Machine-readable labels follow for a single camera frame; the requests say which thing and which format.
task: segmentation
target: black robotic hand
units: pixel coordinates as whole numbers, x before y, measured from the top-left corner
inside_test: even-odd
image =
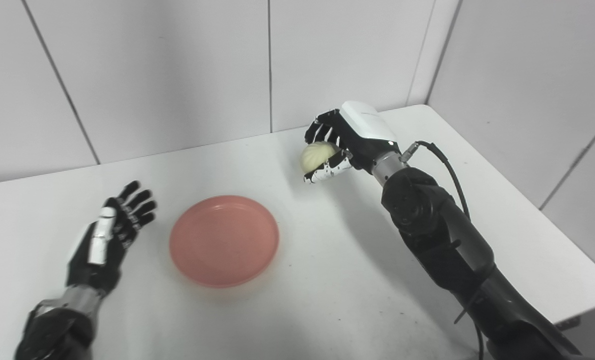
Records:
[[[155,219],[151,191],[130,196],[140,187],[133,181],[104,203],[98,221],[89,225],[68,264],[66,285],[88,285],[108,295],[120,280],[120,265],[140,229]]]
[[[371,174],[381,155],[400,153],[395,135],[380,114],[357,101],[344,102],[340,109],[316,116],[304,140],[307,144],[329,142],[339,148],[327,162],[304,175],[304,181],[311,183],[332,178],[351,166]]]
[[[133,181],[106,200],[68,264],[60,298],[42,300],[28,314],[16,360],[87,360],[97,312],[120,280],[120,265],[140,229],[155,219],[156,202]]]

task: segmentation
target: robot forearm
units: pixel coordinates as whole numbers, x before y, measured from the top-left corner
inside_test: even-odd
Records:
[[[120,266],[138,231],[155,219],[151,192],[133,181],[104,203],[68,264],[62,297],[42,300],[28,315],[16,360],[85,360],[96,337],[97,313],[120,280]]]

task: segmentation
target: robot finger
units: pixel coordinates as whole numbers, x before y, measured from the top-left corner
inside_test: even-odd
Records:
[[[140,218],[147,212],[154,210],[156,207],[158,207],[158,205],[153,200],[151,200],[149,202],[145,202],[142,205],[140,205],[140,207],[138,207],[135,211],[133,211],[133,215]]]
[[[154,221],[155,219],[156,214],[153,214],[153,212],[147,212],[146,214],[139,217],[137,223],[140,225],[140,227],[144,227],[145,225],[151,223],[151,221]]]
[[[126,207],[132,211],[149,198],[151,198],[151,190],[140,191],[129,203],[126,204]]]
[[[124,186],[124,189],[122,189],[122,192],[119,193],[119,195],[117,196],[117,198],[119,199],[119,202],[125,203],[126,200],[129,199],[131,194],[133,194],[139,188],[140,188],[140,182],[138,180],[133,180],[133,181],[129,182],[128,185]]]
[[[338,136],[337,132],[331,129],[331,132],[329,132],[329,136],[326,138],[326,141],[337,146],[339,145],[339,139],[340,137]]]
[[[329,125],[322,125],[320,129],[316,132],[315,137],[313,138],[314,142],[323,142],[327,138],[327,134],[331,131],[331,127]]]
[[[313,121],[311,123],[311,126],[309,126],[306,132],[304,133],[304,142],[306,142],[307,144],[311,144],[313,142],[313,139],[316,137],[316,132],[318,132],[318,129],[320,129],[321,126],[321,123]]]
[[[336,152],[329,157],[326,162],[318,166],[315,170],[304,175],[304,182],[315,184],[329,180],[330,178],[352,168],[349,158],[343,150]]]

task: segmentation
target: black cable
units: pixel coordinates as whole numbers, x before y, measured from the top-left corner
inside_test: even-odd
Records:
[[[444,155],[444,153],[435,146],[434,143],[428,143],[426,141],[416,141],[417,144],[424,146],[430,152],[435,155],[444,166],[446,166],[446,170],[451,175],[451,179],[453,179],[453,184],[455,184],[455,189],[457,191],[457,196],[459,197],[460,203],[462,203],[462,211],[467,218],[471,219],[471,214],[469,214],[469,207],[467,206],[467,199],[464,198],[464,192],[462,191],[462,186],[460,185],[460,181],[458,180],[458,176],[456,172],[453,170],[453,166],[451,166],[449,159]]]
[[[417,144],[424,146],[430,152],[435,155],[444,166],[446,166],[446,170],[451,175],[453,179],[453,184],[455,184],[455,190],[457,191],[457,196],[459,197],[460,203],[462,203],[462,211],[466,218],[469,220],[471,219],[471,214],[469,214],[469,207],[467,206],[467,199],[464,197],[464,192],[462,191],[462,185],[460,185],[460,181],[458,180],[458,176],[456,172],[453,170],[453,166],[451,166],[449,159],[444,155],[444,153],[434,144],[428,143],[426,141],[416,141]],[[482,337],[482,330],[475,325],[475,334],[477,335],[477,348],[478,348],[478,360],[484,360],[485,358],[485,340]]]
[[[475,326],[475,334],[477,335],[477,359],[485,360],[485,340],[482,338],[482,330],[477,325]]]

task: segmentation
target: robotic wrist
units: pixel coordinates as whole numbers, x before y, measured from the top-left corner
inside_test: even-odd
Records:
[[[28,315],[16,360],[80,360],[96,337],[103,294],[72,285],[60,298],[42,300]]]

